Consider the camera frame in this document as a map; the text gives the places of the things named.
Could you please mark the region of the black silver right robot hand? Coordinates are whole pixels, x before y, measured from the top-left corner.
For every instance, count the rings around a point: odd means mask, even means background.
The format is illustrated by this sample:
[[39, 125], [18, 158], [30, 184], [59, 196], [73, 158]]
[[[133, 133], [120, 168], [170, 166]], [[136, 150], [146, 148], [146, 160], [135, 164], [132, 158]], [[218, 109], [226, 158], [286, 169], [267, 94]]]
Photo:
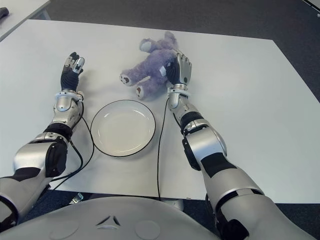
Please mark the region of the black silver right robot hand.
[[166, 77], [172, 85], [188, 85], [192, 74], [192, 63], [180, 51], [175, 51], [175, 57], [166, 66]]

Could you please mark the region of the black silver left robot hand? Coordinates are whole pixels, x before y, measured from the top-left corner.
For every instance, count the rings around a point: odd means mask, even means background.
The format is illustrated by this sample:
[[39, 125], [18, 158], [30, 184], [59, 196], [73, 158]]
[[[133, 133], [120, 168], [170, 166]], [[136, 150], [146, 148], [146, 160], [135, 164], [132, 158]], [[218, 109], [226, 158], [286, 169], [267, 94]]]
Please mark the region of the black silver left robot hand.
[[80, 57], [76, 52], [72, 52], [66, 59], [61, 77], [61, 90], [76, 91], [79, 84], [79, 75], [83, 72], [85, 59]]

